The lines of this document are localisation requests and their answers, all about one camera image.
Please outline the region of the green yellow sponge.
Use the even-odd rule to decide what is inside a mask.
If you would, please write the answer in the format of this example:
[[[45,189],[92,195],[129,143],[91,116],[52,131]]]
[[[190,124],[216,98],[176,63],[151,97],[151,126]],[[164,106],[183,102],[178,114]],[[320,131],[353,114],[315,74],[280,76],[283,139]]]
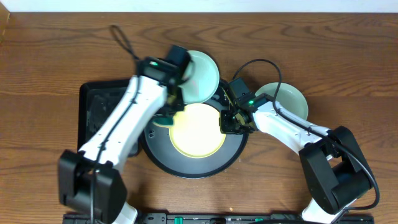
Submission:
[[[154,125],[163,128],[170,128],[174,125],[174,119],[171,115],[164,115],[164,114],[156,114],[152,118],[152,122]]]

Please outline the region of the yellow plate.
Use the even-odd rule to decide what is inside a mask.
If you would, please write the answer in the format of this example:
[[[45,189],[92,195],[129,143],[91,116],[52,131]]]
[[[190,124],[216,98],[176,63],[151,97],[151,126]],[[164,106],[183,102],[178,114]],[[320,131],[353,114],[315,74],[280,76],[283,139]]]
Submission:
[[[174,116],[174,124],[169,129],[173,147],[182,155],[194,159],[211,156],[226,139],[220,131],[219,118],[219,111],[210,105],[187,105]]]

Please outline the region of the light green plate top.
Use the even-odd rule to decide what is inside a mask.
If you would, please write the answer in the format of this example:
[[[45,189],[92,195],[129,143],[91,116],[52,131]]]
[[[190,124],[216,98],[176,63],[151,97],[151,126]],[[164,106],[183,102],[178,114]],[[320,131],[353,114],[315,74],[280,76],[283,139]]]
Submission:
[[[187,81],[180,85],[183,102],[187,105],[209,100],[220,82],[217,64],[209,55],[197,50],[188,53],[191,61],[183,75]]]

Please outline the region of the light blue plate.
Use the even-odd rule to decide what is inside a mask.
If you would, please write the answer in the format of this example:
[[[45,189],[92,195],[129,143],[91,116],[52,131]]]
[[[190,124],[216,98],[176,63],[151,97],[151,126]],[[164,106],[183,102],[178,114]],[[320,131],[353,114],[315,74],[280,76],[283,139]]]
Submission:
[[[274,96],[277,88],[277,82],[268,83],[257,92],[255,95],[258,96],[265,93],[270,96]],[[287,83],[281,83],[276,100],[287,110],[297,115],[298,117],[307,120],[308,118],[308,104],[304,95],[296,89],[296,87]]]

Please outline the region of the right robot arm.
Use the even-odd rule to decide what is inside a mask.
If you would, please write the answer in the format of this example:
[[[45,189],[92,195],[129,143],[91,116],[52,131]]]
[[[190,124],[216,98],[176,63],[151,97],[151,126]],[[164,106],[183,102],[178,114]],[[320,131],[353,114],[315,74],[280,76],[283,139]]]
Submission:
[[[312,196],[302,212],[303,220],[334,223],[351,210],[353,202],[376,188],[374,175],[348,128],[314,125],[265,93],[227,94],[226,98],[229,108],[220,113],[222,133],[260,131],[299,155]]]

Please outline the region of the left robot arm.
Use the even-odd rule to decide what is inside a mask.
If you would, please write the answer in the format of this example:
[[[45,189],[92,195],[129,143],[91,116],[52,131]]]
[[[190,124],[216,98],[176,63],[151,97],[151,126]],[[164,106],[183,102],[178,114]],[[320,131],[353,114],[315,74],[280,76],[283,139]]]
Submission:
[[[90,223],[134,223],[137,210],[127,201],[121,177],[129,151],[152,117],[183,110],[181,86],[188,81],[191,56],[146,57],[120,102],[100,129],[77,152],[58,160],[60,203],[86,213]]]

